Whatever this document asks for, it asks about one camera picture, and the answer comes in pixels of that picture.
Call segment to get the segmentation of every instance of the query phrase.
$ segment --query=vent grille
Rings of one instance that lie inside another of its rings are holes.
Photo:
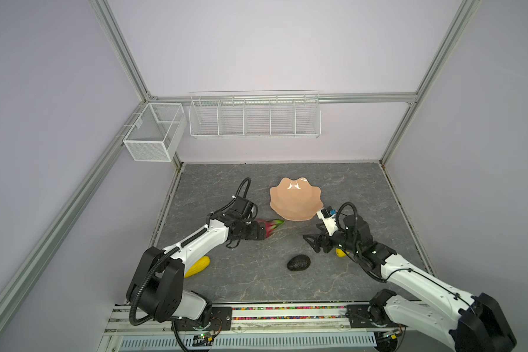
[[[207,347],[192,347],[193,334],[182,337],[187,348],[206,350]],[[222,334],[215,339],[212,350],[232,349],[306,349],[332,347],[373,347],[373,332],[332,332],[298,334]],[[127,336],[119,351],[168,351],[180,350],[174,336]]]

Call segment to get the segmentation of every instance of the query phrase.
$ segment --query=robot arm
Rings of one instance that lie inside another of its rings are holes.
[[[342,210],[350,206],[353,215],[340,223]],[[338,210],[330,207],[317,212],[324,225],[317,236],[303,236],[318,253],[322,248],[344,251],[373,279],[393,282],[421,299],[416,304],[384,289],[370,301],[369,316],[374,324],[391,321],[427,334],[456,351],[511,351],[516,339],[495,299],[485,293],[474,296],[429,275],[393,249],[373,240],[369,225],[356,207],[345,203]]]
[[[246,184],[244,196],[239,193]],[[232,201],[211,212],[206,224],[180,242],[159,250],[151,247],[143,253],[141,261],[127,289],[131,302],[129,321],[133,325],[155,319],[158,322],[187,318],[198,326],[207,326],[211,301],[189,291],[184,291],[185,273],[201,257],[214,247],[228,241],[226,246],[241,239],[263,240],[265,225],[255,221],[258,207],[246,199],[251,180],[246,178],[240,184]],[[137,308],[147,316],[137,319]]]

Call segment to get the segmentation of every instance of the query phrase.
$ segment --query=wire basket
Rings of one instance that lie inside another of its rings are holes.
[[[318,94],[192,98],[190,134],[194,138],[318,137]]]
[[[135,161],[170,162],[186,124],[182,104],[149,102],[123,143]]]

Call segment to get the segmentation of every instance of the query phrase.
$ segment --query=yellow fruit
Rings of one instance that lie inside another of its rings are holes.
[[[339,256],[340,258],[342,257],[346,257],[346,253],[343,252],[341,249],[337,248],[336,249],[336,255]]]
[[[192,267],[190,268],[190,270],[188,270],[188,272],[186,273],[186,275],[184,275],[184,277],[188,278],[192,275],[195,275],[201,272],[203,269],[207,268],[208,265],[209,265],[209,257],[203,256],[200,258],[200,260],[198,260],[197,262],[195,262],[195,264],[192,265]]]

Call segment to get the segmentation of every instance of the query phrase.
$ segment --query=mounting plate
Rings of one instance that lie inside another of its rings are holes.
[[[349,313],[354,313],[354,314],[357,314],[357,315],[361,315],[361,316],[367,316],[368,315],[368,307],[369,307],[369,304],[349,304],[346,306],[346,309],[348,310]],[[359,317],[357,317],[356,315],[350,315],[348,317],[348,320],[350,321],[350,327],[355,329],[355,328],[371,328],[371,327],[376,327],[375,325],[372,324],[371,321],[369,321],[368,319],[360,319]],[[398,324],[395,324],[393,322],[387,324],[387,327],[388,328],[393,328],[393,327],[399,327]]]
[[[196,329],[185,319],[176,320],[176,327],[179,331],[209,331],[218,330],[219,324],[221,324],[221,331],[231,330],[232,321],[232,307],[211,307],[211,318],[219,318],[210,320],[209,327],[206,329]]]

